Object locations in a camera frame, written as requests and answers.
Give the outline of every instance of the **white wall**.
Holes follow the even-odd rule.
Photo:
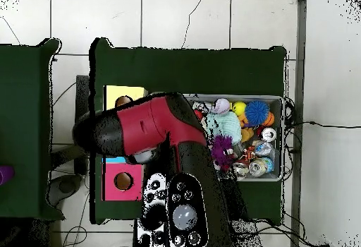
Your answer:
[[[304,121],[361,125],[360,9],[307,0]],[[301,220],[310,241],[360,247],[361,129],[304,125]]]

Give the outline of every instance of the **pink block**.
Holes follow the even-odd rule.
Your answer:
[[[119,190],[114,183],[116,175],[122,172],[129,173],[133,178],[132,186],[126,191]],[[142,200],[142,174],[141,164],[106,163],[104,200]]]

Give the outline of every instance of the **yellow ball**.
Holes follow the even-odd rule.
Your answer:
[[[245,106],[246,104],[244,102],[236,102],[232,106],[232,111],[235,113],[235,115],[240,116],[241,114],[245,113]]]

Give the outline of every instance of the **light blue plush toy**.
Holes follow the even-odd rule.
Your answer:
[[[236,145],[242,139],[240,133],[240,121],[234,112],[225,114],[208,114],[205,118],[206,133],[209,140],[213,140],[215,135],[225,135],[232,137],[232,145]]]

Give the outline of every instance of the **stuffed toy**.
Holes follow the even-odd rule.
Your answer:
[[[232,138],[230,136],[215,135],[211,156],[214,168],[226,172],[237,157],[232,149]]]

